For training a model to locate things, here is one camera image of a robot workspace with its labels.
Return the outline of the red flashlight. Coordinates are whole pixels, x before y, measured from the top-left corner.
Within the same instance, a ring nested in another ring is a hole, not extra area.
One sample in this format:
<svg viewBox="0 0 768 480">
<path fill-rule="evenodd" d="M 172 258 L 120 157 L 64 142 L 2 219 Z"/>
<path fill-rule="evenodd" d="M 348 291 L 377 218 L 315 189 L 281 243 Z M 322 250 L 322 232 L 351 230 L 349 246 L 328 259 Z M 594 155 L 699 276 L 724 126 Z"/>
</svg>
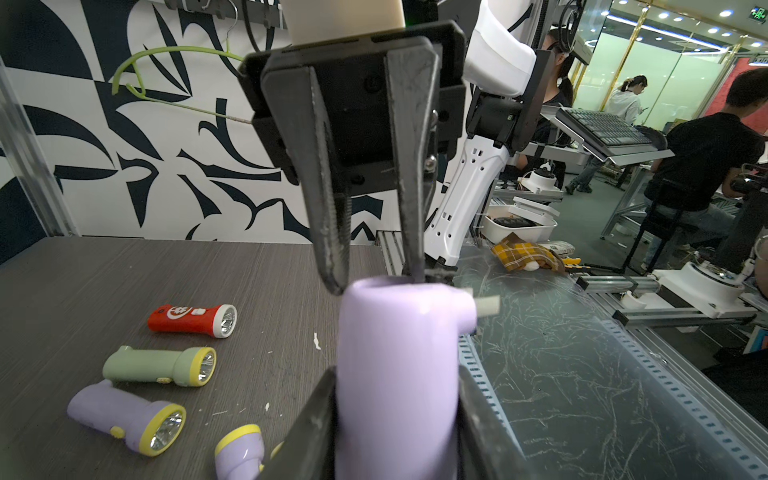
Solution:
<svg viewBox="0 0 768 480">
<path fill-rule="evenodd" d="M 163 305 L 148 318 L 148 328 L 161 333 L 204 334 L 217 339 L 232 335 L 238 312 L 234 305 L 212 308 Z"/>
</svg>

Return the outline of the green flashlight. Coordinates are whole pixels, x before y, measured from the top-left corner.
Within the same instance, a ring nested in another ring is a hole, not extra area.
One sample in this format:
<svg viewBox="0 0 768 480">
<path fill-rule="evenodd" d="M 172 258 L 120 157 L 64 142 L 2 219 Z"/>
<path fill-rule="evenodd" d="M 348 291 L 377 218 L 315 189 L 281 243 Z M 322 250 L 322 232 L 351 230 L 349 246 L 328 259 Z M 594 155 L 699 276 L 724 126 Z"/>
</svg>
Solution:
<svg viewBox="0 0 768 480">
<path fill-rule="evenodd" d="M 171 351 L 121 346 L 105 361 L 102 375 L 112 382 L 202 387 L 211 380 L 216 365 L 217 353 L 212 347 Z"/>
</svg>

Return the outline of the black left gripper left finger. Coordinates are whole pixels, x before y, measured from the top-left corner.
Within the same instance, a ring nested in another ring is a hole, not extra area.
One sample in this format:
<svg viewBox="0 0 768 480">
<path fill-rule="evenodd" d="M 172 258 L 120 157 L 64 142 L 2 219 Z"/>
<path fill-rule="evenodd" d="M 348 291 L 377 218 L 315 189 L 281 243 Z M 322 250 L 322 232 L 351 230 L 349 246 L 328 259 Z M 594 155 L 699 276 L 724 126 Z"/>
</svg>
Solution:
<svg viewBox="0 0 768 480">
<path fill-rule="evenodd" d="M 279 449 L 266 462 L 259 479 L 335 478 L 338 413 L 335 367 L 316 384 Z"/>
</svg>

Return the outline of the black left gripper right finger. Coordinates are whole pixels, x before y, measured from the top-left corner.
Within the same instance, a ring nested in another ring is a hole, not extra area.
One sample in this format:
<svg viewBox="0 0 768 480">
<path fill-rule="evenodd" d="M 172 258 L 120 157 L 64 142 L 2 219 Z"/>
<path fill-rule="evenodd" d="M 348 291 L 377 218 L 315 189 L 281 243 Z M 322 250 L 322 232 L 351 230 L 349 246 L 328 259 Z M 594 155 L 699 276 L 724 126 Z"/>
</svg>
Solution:
<svg viewBox="0 0 768 480">
<path fill-rule="evenodd" d="M 457 478 L 524 480 L 531 469 L 472 378 L 459 366 Z"/>
</svg>

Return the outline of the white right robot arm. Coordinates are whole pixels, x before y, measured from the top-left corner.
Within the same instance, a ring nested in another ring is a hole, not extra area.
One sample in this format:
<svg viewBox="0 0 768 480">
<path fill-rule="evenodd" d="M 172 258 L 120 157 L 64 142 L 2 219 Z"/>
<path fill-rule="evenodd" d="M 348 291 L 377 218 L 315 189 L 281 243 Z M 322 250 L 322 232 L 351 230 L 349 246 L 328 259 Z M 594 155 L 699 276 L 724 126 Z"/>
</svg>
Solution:
<svg viewBox="0 0 768 480">
<path fill-rule="evenodd" d="M 464 25 L 435 1 L 285 1 L 290 45 L 238 79 L 272 163 L 299 186 L 326 288 L 348 283 L 352 201 L 395 191 L 404 273 L 446 277 L 509 156 L 525 149 L 552 52 L 487 1 Z"/>
</svg>

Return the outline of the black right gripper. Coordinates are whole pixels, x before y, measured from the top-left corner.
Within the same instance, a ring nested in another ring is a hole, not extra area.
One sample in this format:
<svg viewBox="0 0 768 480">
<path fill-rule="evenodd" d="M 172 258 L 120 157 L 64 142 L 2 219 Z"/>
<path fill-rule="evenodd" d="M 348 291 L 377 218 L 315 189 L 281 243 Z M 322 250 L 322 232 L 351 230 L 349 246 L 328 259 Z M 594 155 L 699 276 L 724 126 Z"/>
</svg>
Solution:
<svg viewBox="0 0 768 480">
<path fill-rule="evenodd" d="M 384 66 L 389 45 L 395 48 Z M 253 52 L 240 64 L 251 123 L 273 165 L 302 188 L 318 274 L 331 294 L 342 294 L 349 280 L 350 186 L 337 152 L 351 171 L 355 195 L 394 189 L 395 167 L 404 274 L 414 283 L 425 281 L 424 175 L 435 87 L 439 73 L 437 152 L 451 159 L 464 128 L 466 46 L 461 28 L 443 20 Z M 316 70 L 263 74 L 289 60 Z"/>
</svg>

